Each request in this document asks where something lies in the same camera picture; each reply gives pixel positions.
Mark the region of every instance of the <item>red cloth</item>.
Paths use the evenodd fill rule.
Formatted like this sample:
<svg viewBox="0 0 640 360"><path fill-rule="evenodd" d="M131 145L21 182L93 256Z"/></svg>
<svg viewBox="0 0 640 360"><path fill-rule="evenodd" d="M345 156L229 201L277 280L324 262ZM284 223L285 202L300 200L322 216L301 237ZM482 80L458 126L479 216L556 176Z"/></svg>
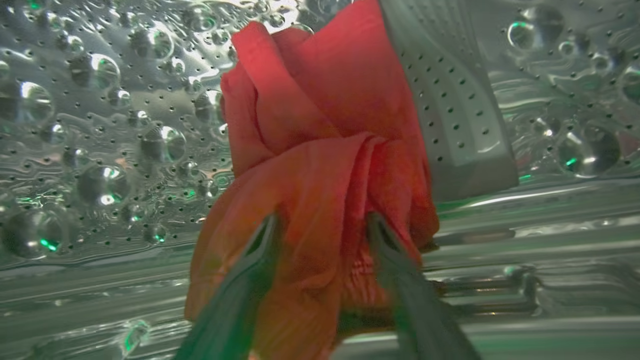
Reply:
<svg viewBox="0 0 640 360"><path fill-rule="evenodd" d="M315 35L251 23L232 41L239 63L222 91L236 180L198 238L186 317L278 208L284 249L253 347L262 359L326 359L340 311L388 307L365 214L386 215L416 264L438 230L412 95L376 0L355 2Z"/></svg>

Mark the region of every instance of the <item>stainless steel drum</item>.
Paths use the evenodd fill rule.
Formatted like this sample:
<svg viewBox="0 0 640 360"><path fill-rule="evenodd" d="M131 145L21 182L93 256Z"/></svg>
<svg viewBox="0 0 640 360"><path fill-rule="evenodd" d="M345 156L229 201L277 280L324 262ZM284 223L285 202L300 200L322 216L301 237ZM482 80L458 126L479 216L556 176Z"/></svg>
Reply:
<svg viewBox="0 0 640 360"><path fill-rule="evenodd" d="M314 32L350 2L1 3L0 358L171 358L195 238L234 180L219 87L231 34L252 20ZM389 24L408 19L380 2ZM439 192L426 276L487 359L636 359L640 2L406 4L422 20L390 39L433 112L434 179L457 186Z"/></svg>

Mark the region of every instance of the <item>perforated metal surface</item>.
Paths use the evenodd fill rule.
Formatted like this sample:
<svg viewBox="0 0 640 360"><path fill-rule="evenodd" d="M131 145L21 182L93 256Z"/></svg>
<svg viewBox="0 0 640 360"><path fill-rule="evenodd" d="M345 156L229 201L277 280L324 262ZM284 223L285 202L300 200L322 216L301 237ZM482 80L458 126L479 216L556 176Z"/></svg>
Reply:
<svg viewBox="0 0 640 360"><path fill-rule="evenodd" d="M464 0L381 0L411 84L437 202L518 184L502 114Z"/></svg>

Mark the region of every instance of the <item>fabric fold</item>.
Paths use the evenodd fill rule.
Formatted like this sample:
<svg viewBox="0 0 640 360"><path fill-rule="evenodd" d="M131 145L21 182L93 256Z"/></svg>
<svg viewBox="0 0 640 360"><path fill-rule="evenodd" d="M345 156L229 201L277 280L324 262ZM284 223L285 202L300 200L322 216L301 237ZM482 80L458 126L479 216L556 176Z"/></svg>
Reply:
<svg viewBox="0 0 640 360"><path fill-rule="evenodd" d="M438 230L412 94L375 0L315 35L253 22L232 41L239 61L221 86L236 180L200 232L185 315L197 318L278 209L283 249L253 347L262 359L326 359L340 312L389 306L365 214L384 214L416 264Z"/></svg>

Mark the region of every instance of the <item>red fabric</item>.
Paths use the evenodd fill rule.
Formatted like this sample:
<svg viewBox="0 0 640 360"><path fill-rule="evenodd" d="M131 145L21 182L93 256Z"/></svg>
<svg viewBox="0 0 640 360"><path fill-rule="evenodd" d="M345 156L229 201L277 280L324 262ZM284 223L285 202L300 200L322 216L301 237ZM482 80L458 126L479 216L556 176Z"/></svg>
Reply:
<svg viewBox="0 0 640 360"><path fill-rule="evenodd" d="M326 359L340 311L388 307L364 242L366 212L386 215L416 264L438 230L412 95L376 0L355 2L315 35L251 23L232 41L239 63L222 91L236 180L198 238L186 317L278 208L284 249L253 347L262 359Z"/></svg>

